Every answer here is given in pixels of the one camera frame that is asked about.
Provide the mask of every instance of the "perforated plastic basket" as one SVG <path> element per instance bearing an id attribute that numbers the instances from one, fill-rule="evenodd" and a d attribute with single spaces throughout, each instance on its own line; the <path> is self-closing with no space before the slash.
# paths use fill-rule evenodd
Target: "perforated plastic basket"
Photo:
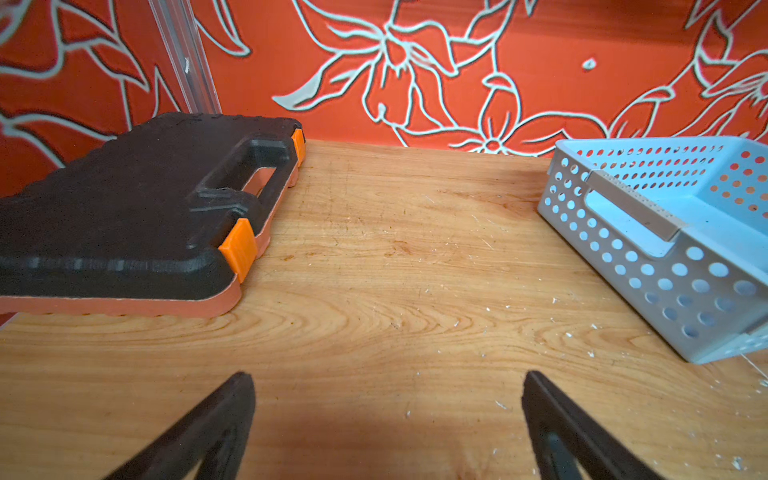
<path id="1" fill-rule="evenodd" d="M 768 346 L 768 146 L 565 140 L 539 213 L 685 359 Z"/>

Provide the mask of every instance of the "wooden table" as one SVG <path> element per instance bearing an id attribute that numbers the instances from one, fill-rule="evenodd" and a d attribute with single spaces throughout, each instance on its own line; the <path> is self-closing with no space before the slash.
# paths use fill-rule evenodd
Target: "wooden table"
<path id="1" fill-rule="evenodd" d="M 670 479 L 768 475 L 761 375 L 674 353 L 536 213 L 547 160 L 307 155 L 227 315 L 0 331 L 0 478 L 100 478 L 240 369 L 240 478 L 537 478 L 529 369 Z"/>

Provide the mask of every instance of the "red floral wallpaper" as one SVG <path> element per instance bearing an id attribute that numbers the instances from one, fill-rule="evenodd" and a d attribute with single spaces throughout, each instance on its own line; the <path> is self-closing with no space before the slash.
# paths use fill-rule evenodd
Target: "red floral wallpaper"
<path id="1" fill-rule="evenodd" d="M 547 154 L 768 127 L 761 0 L 193 0 L 224 113 L 310 137 Z"/>
<path id="2" fill-rule="evenodd" d="M 146 1 L 0 6 L 0 196 L 181 108 Z"/>
<path id="3" fill-rule="evenodd" d="M 311 138 L 539 155 L 766 141 L 766 0 L 191 0 L 227 114 Z M 186 110 L 147 0 L 0 6 L 0 196 Z"/>

